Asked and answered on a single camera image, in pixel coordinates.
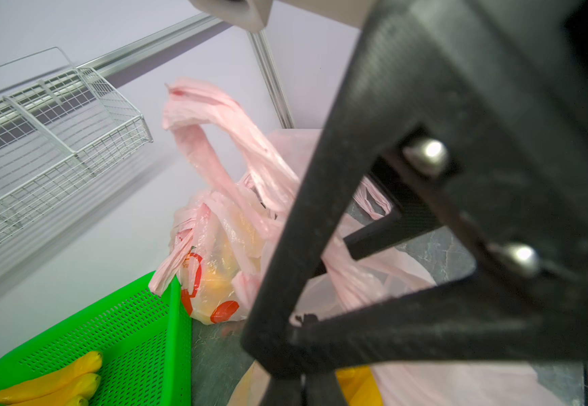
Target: white wall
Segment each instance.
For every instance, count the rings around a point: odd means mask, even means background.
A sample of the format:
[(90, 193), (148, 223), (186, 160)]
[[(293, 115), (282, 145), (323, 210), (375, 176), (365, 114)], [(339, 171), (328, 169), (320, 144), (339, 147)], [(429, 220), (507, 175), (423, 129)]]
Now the white wall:
[(275, 1), (267, 39), (298, 128), (320, 129), (360, 31)]
[[(145, 3), (147, 7), (154, 4)], [(156, 269), (168, 254), (173, 212), (206, 187), (183, 159), (171, 161), (169, 157), (176, 154), (174, 141), (161, 128), (161, 110), (167, 99), (164, 83), (180, 75), (220, 86), (240, 102), (263, 132), (280, 127), (249, 39), (239, 28), (229, 28), (122, 86), (120, 91), (143, 112), (156, 140), (138, 153), (158, 157), (168, 164), (0, 298), (0, 357)], [(211, 129), (208, 134), (227, 170), (239, 179), (245, 171), (240, 153), (221, 131)]]
[(196, 14), (187, 0), (0, 0), (0, 64), (54, 46), (84, 63)]

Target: gray floor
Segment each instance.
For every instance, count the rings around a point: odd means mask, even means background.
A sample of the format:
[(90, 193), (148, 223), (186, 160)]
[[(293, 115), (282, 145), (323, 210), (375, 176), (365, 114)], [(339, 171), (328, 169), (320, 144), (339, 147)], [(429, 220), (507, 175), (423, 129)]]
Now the gray floor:
[[(362, 223), (368, 217), (351, 206), (350, 215)], [(462, 278), (473, 270), (474, 260), (445, 228), (401, 244), (432, 274), (437, 283)], [(240, 348), (241, 323), (202, 325), (193, 321), (193, 406), (222, 406), (249, 368), (251, 357)], [(540, 383), (566, 405), (584, 404), (582, 364), (535, 364)]]

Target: red logo on plastic bag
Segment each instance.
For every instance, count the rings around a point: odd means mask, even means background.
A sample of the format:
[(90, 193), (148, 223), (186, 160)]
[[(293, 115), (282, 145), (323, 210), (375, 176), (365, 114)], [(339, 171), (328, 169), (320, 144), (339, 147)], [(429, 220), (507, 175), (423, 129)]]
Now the red logo on plastic bag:
[(183, 289), (181, 291), (181, 302), (184, 304), (185, 311), (188, 313), (188, 316), (190, 316), (193, 313), (193, 304), (191, 303), (190, 299), (192, 297), (197, 296), (197, 291), (199, 290), (199, 283), (202, 280), (202, 256), (194, 253), (193, 248), (195, 247), (192, 247), (190, 251), (188, 251), (188, 254), (185, 256), (184, 259), (184, 266), (190, 258), (195, 257), (197, 259), (197, 271), (195, 272), (195, 285), (193, 286), (193, 293), (188, 293), (188, 289)]
[[(188, 316), (192, 315), (193, 313), (193, 304), (190, 301), (193, 297), (197, 296), (197, 292), (199, 291), (199, 284), (202, 280), (202, 256), (193, 252), (192, 247), (188, 254), (185, 256), (184, 259), (184, 267), (186, 267), (186, 262), (190, 258), (197, 259), (197, 271), (195, 272), (195, 283), (193, 285), (193, 293), (188, 293), (188, 289), (183, 289), (181, 291), (181, 302), (184, 304), (185, 311), (188, 313)], [(211, 314), (211, 321), (213, 324), (221, 323), (222, 321), (227, 321), (228, 319), (233, 316), (233, 313), (238, 311), (240, 305), (235, 300), (228, 300), (224, 303), (217, 306), (213, 314)]]

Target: plastic bag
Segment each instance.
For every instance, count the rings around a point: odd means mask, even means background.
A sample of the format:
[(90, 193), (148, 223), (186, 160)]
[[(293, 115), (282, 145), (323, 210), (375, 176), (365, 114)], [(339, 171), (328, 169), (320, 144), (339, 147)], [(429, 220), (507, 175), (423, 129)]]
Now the plastic bag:
[[(268, 139), (296, 175), (302, 176), (320, 133), (320, 130), (280, 130), (270, 134)], [(260, 217), (275, 220), (274, 212), (258, 201), (250, 173), (236, 187), (242, 199)], [(382, 217), (374, 210), (367, 196), (376, 202), (383, 202), (380, 205), (385, 212), (390, 210), (386, 198), (364, 178), (355, 200), (372, 218)], [(268, 259), (261, 261), (262, 252), (267, 252), (266, 258), (271, 257), (274, 245), (265, 247), (265, 241), (233, 200), (218, 191), (202, 191), (191, 199), (187, 207), (177, 210), (170, 237), (171, 254), (155, 272), (150, 283), (151, 291), (162, 294), (176, 274), (182, 283), (182, 301), (192, 318), (205, 324), (246, 318), (249, 307), (245, 303), (250, 303), (257, 294), (262, 280), (257, 276), (261, 275), (261, 269), (268, 262)], [(242, 269), (245, 273), (239, 278), (243, 286), (239, 291), (243, 299), (240, 299), (232, 280)], [(424, 269), (422, 272), (430, 280)], [(300, 302), (300, 308), (292, 315), (293, 322), (296, 322), (297, 315), (303, 313), (315, 313), (324, 318), (342, 312), (327, 275), (311, 280)]]
[[(179, 79), (168, 90), (164, 128), (173, 132), (178, 149), (211, 185), (214, 191), (210, 193), (219, 193), (226, 198), (217, 201), (224, 204), (228, 212), (237, 209), (264, 241), (258, 267), (256, 261), (245, 258), (247, 254), (240, 249), (241, 244), (234, 244), (234, 239), (229, 238), (239, 268), (232, 286), (240, 305), (249, 309), (296, 197), (299, 178), (240, 106), (224, 92), (208, 83), (187, 78)], [(246, 193), (248, 188), (233, 183), (200, 126), (205, 123), (213, 123), (230, 134), (247, 161), (252, 187), (267, 211), (251, 204)], [(189, 210), (201, 210), (201, 207), (195, 206), (186, 211)], [(232, 227), (226, 227), (225, 220), (219, 220), (227, 235), (233, 232)], [(345, 216), (340, 229), (329, 241), (322, 255), (328, 273), (324, 275), (325, 278), (308, 281), (297, 304), (298, 311), (305, 305), (302, 302), (304, 297), (322, 283), (319, 280), (328, 278), (342, 311), (390, 297), (389, 289), (394, 283), (401, 284), (396, 286), (399, 294), (434, 284), (422, 266), (395, 248), (365, 258), (359, 264), (354, 261), (340, 234), (342, 228), (358, 227), (355, 222), (351, 224), (351, 220)], [(184, 239), (176, 241), (173, 250), (173, 254), (176, 251), (180, 254), (171, 255), (166, 260), (168, 266), (162, 266), (161, 272), (157, 271), (156, 280), (152, 280), (153, 288), (162, 287), (165, 281), (161, 278), (170, 277), (166, 270), (171, 270), (171, 266), (182, 257), (185, 258), (184, 254), (190, 250), (189, 243), (185, 242), (195, 239), (193, 228), (196, 230), (198, 221), (200, 218), (197, 216), (185, 218), (184, 224), (176, 232), (176, 236), (181, 234)], [(199, 265), (194, 264), (187, 264), (187, 267), (199, 269)], [(187, 283), (194, 289), (196, 280), (193, 282), (188, 279)], [(389, 362), (374, 365), (371, 369), (387, 406), (561, 405), (553, 394), (538, 384), (535, 372), (527, 364)]]
[[(348, 406), (382, 406), (382, 397), (368, 366), (339, 369), (336, 372)], [(254, 361), (235, 386), (226, 406), (257, 406), (267, 386), (269, 373)]]

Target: yellow object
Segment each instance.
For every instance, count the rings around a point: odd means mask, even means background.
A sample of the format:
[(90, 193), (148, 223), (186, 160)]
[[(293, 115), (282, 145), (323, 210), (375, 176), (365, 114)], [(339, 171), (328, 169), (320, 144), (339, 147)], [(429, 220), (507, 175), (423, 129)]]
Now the yellow object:
[(89, 406), (89, 401), (83, 396), (76, 396), (71, 398), (64, 406)]
[(368, 366), (339, 369), (337, 381), (348, 406), (383, 406), (380, 390)]
[(78, 396), (91, 399), (98, 389), (98, 385), (100, 385), (99, 375), (84, 374), (52, 394), (27, 402), (15, 403), (15, 406), (60, 406), (66, 405), (72, 398)]
[(103, 353), (86, 353), (58, 371), (0, 390), (0, 403), (10, 405), (40, 398), (61, 389), (81, 375), (99, 370), (102, 366)]

